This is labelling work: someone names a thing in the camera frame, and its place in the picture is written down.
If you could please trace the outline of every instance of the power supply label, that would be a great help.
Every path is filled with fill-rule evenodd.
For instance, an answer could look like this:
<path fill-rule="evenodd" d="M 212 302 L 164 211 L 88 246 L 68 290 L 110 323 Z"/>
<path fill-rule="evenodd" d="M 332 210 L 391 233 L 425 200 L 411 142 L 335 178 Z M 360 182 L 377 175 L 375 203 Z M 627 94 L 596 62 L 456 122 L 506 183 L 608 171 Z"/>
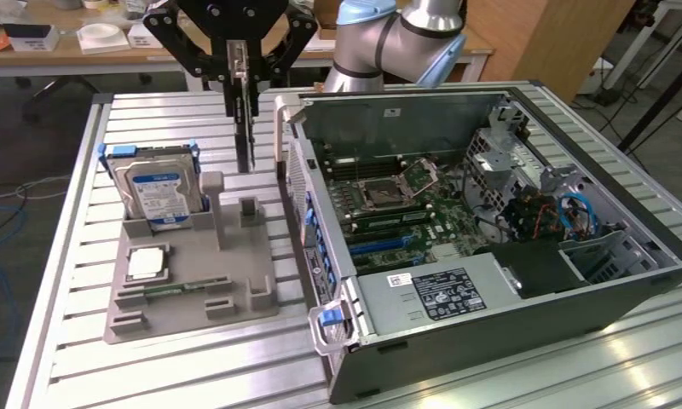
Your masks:
<path fill-rule="evenodd" d="M 411 282 L 427 315 L 435 321 L 486 309 L 464 268 L 413 277 Z"/>

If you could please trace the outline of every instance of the aluminum table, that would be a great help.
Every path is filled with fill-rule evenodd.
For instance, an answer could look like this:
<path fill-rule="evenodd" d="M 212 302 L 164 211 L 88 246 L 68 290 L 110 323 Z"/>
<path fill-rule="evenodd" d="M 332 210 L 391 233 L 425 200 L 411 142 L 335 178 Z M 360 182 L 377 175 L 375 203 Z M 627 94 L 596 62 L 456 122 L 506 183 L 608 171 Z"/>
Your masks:
<path fill-rule="evenodd" d="M 682 239 L 682 204 L 542 87 L 518 86 Z M 232 119 L 206 93 L 98 95 L 7 400 L 9 408 L 329 407 L 272 168 L 272 99 L 256 119 L 256 173 L 237 175 Z M 530 141 L 554 166 L 567 157 L 540 129 Z M 268 216 L 280 314 L 264 320 L 108 345 L 101 340 L 124 214 L 96 145 L 196 139 L 204 170 L 225 172 L 230 203 L 257 195 Z M 604 330 L 340 407 L 682 407 L 682 286 Z"/>

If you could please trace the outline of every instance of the metal case frame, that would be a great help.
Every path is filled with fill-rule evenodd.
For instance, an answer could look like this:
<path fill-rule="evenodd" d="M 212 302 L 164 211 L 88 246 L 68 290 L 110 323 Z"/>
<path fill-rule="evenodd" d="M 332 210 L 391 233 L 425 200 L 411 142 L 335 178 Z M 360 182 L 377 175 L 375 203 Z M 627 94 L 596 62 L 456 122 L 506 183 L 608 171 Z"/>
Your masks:
<path fill-rule="evenodd" d="M 395 94 L 440 94 L 460 92 L 460 90 L 464 91 L 464 88 L 401 90 Z M 666 292 L 682 282 L 682 241 L 588 157 L 566 132 L 560 130 L 518 89 L 491 86 L 475 89 L 475 91 L 504 92 L 515 97 L 523 109 L 532 115 L 538 125 L 554 138 L 558 146 L 568 153 L 579 167 L 586 169 L 595 183 L 603 187 L 603 191 L 623 205 L 633 218 L 670 250 L 678 260 L 678 266 L 665 268 L 659 272 L 638 274 L 599 283 L 567 291 L 564 294 L 536 297 L 527 300 L 523 307 L 503 308 L 492 313 L 486 312 L 478 314 L 474 319 L 455 317 L 438 321 L 432 325 L 380 336 L 373 333 L 369 316 L 364 314 L 364 289 L 359 285 L 355 274 L 341 267 L 352 265 L 348 252 L 339 247 L 345 246 L 341 232 L 335 226 L 335 221 L 329 223 L 324 221 L 321 212 L 317 212 L 315 214 L 317 225 L 323 229 L 325 248 L 333 259 L 333 271 L 337 271 L 340 277 L 345 278 L 335 291 L 331 290 L 333 292 L 332 299 L 343 297 L 348 305 L 352 306 L 349 322 L 355 328 L 355 333 L 347 340 L 344 349 L 336 352 L 331 349 L 325 351 L 328 353 L 329 399 L 332 403 L 375 395 L 384 390 L 474 366 L 543 344 L 591 331 L 599 331 L 641 302 Z M 343 97 L 360 95 L 368 96 L 368 94 L 344 94 Z M 299 101 L 312 101 L 315 98 L 328 98 L 328 95 L 299 95 Z M 317 164 L 312 163 L 312 158 L 315 158 L 312 146 L 303 137 L 303 128 L 297 122 L 292 124 L 292 130 L 295 141 L 291 144 L 293 148 L 299 149 L 297 152 L 303 153 L 303 157 L 293 158 L 291 152 L 287 170 L 297 172 L 299 167 L 304 168 L 305 186 L 308 184 L 324 186 L 323 176 L 319 171 L 315 171 Z M 547 161 L 535 147 L 531 144 L 526 145 L 546 164 Z M 331 207 L 327 194 L 315 195 L 313 189 L 303 190 L 311 192 L 313 203 L 321 207 Z M 287 202 L 284 207 L 292 209 L 293 206 L 287 196 L 288 190 L 281 188 L 280 191 L 281 198 Z M 288 214 L 297 215 L 296 211 L 288 212 Z M 293 218 L 289 217 L 287 220 L 288 224 L 292 224 Z M 305 232 L 303 224 L 295 228 L 297 228 L 299 234 L 295 235 L 293 228 L 291 228 L 291 239 L 296 254 L 301 255 L 303 252 L 297 250 L 303 248 L 303 238 L 309 232 Z M 303 269 L 305 261 L 297 259 L 297 262 L 299 268 Z M 312 285 L 305 283 L 305 291 L 309 288 Z M 317 294 L 307 292 L 305 295 L 309 301 L 319 302 Z"/>

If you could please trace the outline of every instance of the wooden panel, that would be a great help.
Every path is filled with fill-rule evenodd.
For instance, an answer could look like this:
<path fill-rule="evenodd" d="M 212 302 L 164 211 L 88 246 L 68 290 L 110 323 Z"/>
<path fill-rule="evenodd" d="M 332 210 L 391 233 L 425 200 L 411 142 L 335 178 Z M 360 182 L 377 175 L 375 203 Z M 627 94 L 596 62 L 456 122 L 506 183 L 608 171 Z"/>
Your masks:
<path fill-rule="evenodd" d="M 468 0 L 467 26 L 495 50 L 480 81 L 512 78 L 546 4 L 547 0 Z"/>
<path fill-rule="evenodd" d="M 491 43 L 482 81 L 539 79 L 570 101 L 634 0 L 468 0 L 467 20 Z"/>
<path fill-rule="evenodd" d="M 633 3 L 548 1 L 510 79 L 539 79 L 563 101 L 572 100 Z"/>

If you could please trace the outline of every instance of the blue cable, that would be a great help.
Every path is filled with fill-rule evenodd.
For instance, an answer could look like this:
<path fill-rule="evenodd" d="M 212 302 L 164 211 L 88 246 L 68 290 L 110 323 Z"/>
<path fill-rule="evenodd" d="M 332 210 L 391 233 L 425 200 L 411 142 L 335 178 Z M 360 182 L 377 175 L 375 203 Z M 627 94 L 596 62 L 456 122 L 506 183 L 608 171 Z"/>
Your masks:
<path fill-rule="evenodd" d="M 14 337 L 17 336 L 17 329 L 18 329 L 18 325 L 19 325 L 18 306 L 14 301 L 14 296 L 11 295 L 10 283 L 7 282 L 7 278 L 3 276 L 1 271 L 0 271 L 0 286 L 2 287 L 5 297 L 7 298 L 7 303 L 10 305 L 10 312 L 11 312 L 10 328 L 7 329 L 7 334 L 0 341 L 0 348 L 1 348 L 10 341 L 14 341 Z"/>
<path fill-rule="evenodd" d="M 5 234 L 5 236 L 2 236 L 2 238 L 0 238 L 0 244 L 1 244 L 6 240 L 9 240 L 17 234 L 19 229 L 25 226 L 26 214 L 25 214 L 25 211 L 22 211 L 17 207 L 0 206 L 0 210 L 7 210 L 7 211 L 13 211 L 13 212 L 18 213 L 18 222 L 15 223 L 13 230 L 7 234 Z M 10 327 L 7 329 L 7 333 L 3 337 L 3 339 L 0 341 L 0 348 L 2 348 L 3 345 L 6 345 L 11 341 L 14 341 L 14 338 L 17 336 L 17 329 L 18 329 L 18 325 L 19 325 L 19 318 L 18 318 L 19 314 L 18 314 L 18 306 L 14 301 L 14 296 L 11 295 L 10 282 L 7 281 L 7 278 L 2 274 L 1 271 L 0 271 L 0 287 L 2 288 L 5 298 L 7 299 L 7 304 L 9 304 L 10 312 L 11 312 Z"/>
<path fill-rule="evenodd" d="M 14 212 L 18 213 L 18 222 L 15 223 L 15 226 L 14 226 L 13 230 L 7 234 L 5 234 L 5 236 L 2 236 L 0 238 L 0 244 L 1 244 L 6 240 L 11 239 L 11 237 L 17 234 L 19 229 L 25 226 L 26 215 L 25 215 L 25 211 L 22 211 L 17 207 L 0 206 L 0 210 L 9 210 L 9 211 L 14 211 Z"/>
<path fill-rule="evenodd" d="M 574 199 L 578 202 L 580 202 L 583 207 L 586 207 L 586 214 L 591 220 L 594 234 L 596 234 L 599 232 L 599 221 L 598 221 L 598 218 L 594 213 L 594 207 L 591 206 L 591 203 L 588 202 L 588 199 L 586 198 L 586 196 L 583 196 L 580 193 L 564 193 L 560 195 L 560 197 L 556 200 L 555 207 L 558 209 L 558 217 L 560 219 L 560 223 L 563 224 L 563 226 L 567 227 L 570 230 L 572 230 L 571 222 L 568 222 L 568 219 L 566 218 L 566 215 L 563 214 L 563 199 Z"/>

